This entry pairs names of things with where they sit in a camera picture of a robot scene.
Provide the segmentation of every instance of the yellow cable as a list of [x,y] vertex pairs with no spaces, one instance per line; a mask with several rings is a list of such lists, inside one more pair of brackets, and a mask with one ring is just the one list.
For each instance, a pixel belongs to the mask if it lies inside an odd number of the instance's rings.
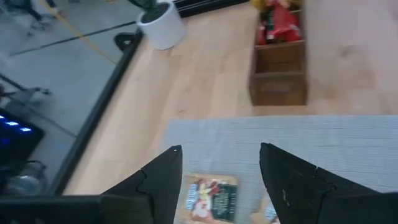
[[95,52],[98,54],[102,55],[104,58],[106,58],[108,61],[116,64],[116,61],[112,60],[110,57],[108,57],[104,52],[102,52],[99,48],[97,48],[96,45],[94,45],[90,40],[88,40],[87,37],[84,37],[83,34],[81,34],[76,28],[74,28],[66,19],[64,19],[60,14],[56,13],[44,0],[39,0],[39,2],[46,7],[51,14],[53,14],[58,20],[63,22],[74,34],[76,34],[84,43],[91,47]]

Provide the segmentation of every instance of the wooden table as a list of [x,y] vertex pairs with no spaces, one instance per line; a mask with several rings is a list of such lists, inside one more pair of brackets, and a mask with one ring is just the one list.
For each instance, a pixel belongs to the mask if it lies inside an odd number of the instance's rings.
[[396,4],[307,1],[308,106],[251,106],[257,12],[247,3],[186,18],[187,36],[172,49],[144,39],[65,194],[98,194],[133,174],[158,155],[170,119],[397,113]]

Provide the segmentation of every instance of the black metal frame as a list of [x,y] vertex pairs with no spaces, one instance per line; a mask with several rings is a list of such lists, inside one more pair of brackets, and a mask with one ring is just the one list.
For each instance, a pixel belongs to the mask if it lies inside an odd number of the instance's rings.
[[[248,2],[248,0],[177,0],[175,5],[182,17],[194,16],[204,12],[214,11],[228,6],[233,6]],[[111,78],[106,84],[104,90],[99,96],[94,108],[82,129],[79,132],[70,152],[65,158],[53,184],[47,191],[47,195],[60,195],[68,184],[70,177],[73,175],[75,167],[79,163],[86,146],[88,145],[92,134],[94,133],[108,103],[111,101],[113,93],[116,91],[124,72],[128,68],[136,50],[141,43],[143,33],[138,30],[134,42],[124,51],[121,60],[116,65]]]

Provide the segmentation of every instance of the white flower pot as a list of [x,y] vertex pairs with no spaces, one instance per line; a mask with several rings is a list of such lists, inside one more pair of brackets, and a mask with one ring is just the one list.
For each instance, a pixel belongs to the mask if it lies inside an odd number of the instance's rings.
[[167,1],[169,8],[158,19],[142,23],[144,12],[138,16],[137,25],[148,37],[152,46],[158,50],[165,50],[178,44],[185,36],[185,26],[172,1]]

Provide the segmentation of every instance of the potted plant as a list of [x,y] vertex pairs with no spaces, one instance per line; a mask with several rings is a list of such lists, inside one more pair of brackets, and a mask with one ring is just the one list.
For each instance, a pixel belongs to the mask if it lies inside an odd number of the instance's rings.
[[185,26],[172,1],[129,0],[142,12],[137,25],[146,34],[149,42],[158,50],[165,50],[179,43],[185,36]]

